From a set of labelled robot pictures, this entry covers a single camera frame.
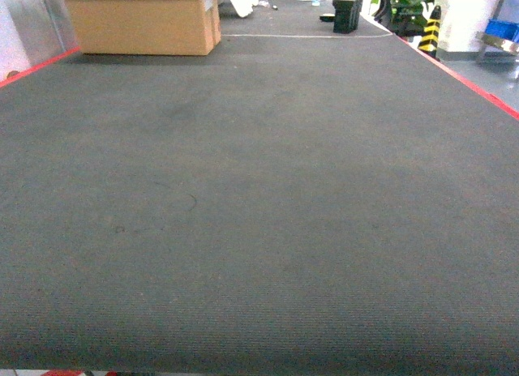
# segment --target yellow and black striped post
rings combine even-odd
[[[438,49],[438,35],[440,34],[441,7],[436,6],[431,13],[431,18],[427,21],[427,26],[423,29],[423,36],[418,44],[418,49],[436,58]]]

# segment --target chair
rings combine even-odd
[[[373,15],[375,21],[399,37],[415,37],[423,35],[423,27],[411,22],[414,15],[421,13],[403,13],[402,6],[393,6],[391,0],[380,0],[379,9]]]

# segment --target red edge trim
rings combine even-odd
[[[46,66],[54,64],[55,62],[61,60],[62,58],[66,58],[67,56],[70,56],[71,54],[76,53],[76,52],[79,52],[79,46],[77,48],[67,50],[65,53],[62,53],[62,54],[56,56],[55,58],[51,58],[51,59],[47,60],[46,62],[42,62],[41,64],[38,64],[37,66],[29,68],[28,70],[24,70],[24,71],[20,72],[19,74],[13,76],[12,78],[3,80],[2,82],[0,82],[0,88],[5,87],[6,85],[11,84],[11,83],[15,82],[16,80],[22,79],[25,76],[29,76],[30,74],[33,74],[34,72],[39,71],[40,69],[45,68]]]
[[[41,376],[79,376],[82,370],[50,370]]]
[[[512,106],[507,105],[506,103],[504,103],[500,98],[498,98],[494,94],[491,94],[490,92],[487,92],[487,91],[483,90],[477,84],[472,83],[467,78],[464,78],[463,76],[461,76],[457,72],[454,72],[453,70],[451,70],[447,66],[443,65],[441,62],[438,62],[437,60],[435,60],[434,58],[432,58],[428,54],[425,54],[421,50],[418,50],[418,49],[415,49],[415,48],[413,48],[413,50],[415,50],[416,52],[420,53],[423,57],[425,57],[427,60],[432,62],[434,65],[436,65],[437,67],[439,67],[442,70],[444,70],[445,72],[447,72],[454,79],[456,79],[457,81],[463,83],[466,87],[470,88],[472,91],[474,91],[475,93],[477,93],[481,97],[483,97],[486,100],[488,100],[489,102],[491,102],[494,106],[497,106],[498,108],[502,109],[505,113],[510,114],[512,117],[516,118],[519,121],[519,111],[515,110]]]

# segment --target black container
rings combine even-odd
[[[358,28],[358,17],[362,9],[362,0],[334,0],[334,33],[350,33]]]

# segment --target brown cardboard box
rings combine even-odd
[[[220,42],[217,0],[65,0],[84,53],[206,55]]]

